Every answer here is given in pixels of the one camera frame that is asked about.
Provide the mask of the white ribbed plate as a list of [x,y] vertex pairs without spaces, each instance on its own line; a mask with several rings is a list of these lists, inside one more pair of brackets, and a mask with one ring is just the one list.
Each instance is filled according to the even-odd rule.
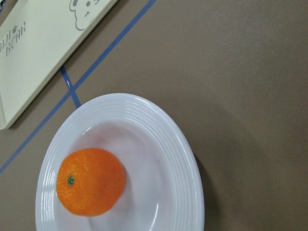
[[[62,161],[73,151],[100,148],[126,173],[113,208],[96,217],[69,212],[56,193]],[[193,152],[171,117],[140,96],[113,93],[88,101],[61,125],[45,154],[36,193],[39,231],[201,231],[202,181]]]

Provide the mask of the orange fruit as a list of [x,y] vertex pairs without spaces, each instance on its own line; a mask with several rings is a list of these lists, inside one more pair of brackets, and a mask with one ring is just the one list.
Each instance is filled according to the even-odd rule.
[[94,217],[115,205],[125,184],[125,169],[117,157],[106,150],[85,148],[62,161],[56,191],[69,212]]

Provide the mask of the cream bear tray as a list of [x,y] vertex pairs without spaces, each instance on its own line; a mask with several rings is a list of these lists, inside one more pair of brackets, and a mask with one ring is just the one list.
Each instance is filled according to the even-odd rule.
[[8,129],[114,6],[20,0],[0,27],[0,127]]

